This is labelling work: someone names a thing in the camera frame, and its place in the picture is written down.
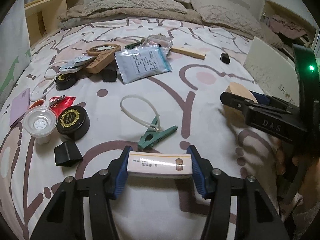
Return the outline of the right hand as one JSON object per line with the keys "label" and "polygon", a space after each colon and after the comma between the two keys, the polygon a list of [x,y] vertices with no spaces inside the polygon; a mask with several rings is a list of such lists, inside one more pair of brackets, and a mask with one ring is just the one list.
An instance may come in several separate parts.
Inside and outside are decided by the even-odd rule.
{"label": "right hand", "polygon": [[296,204],[294,214],[319,210],[319,157],[294,156],[286,171],[286,144],[277,141],[277,195],[286,205]]}

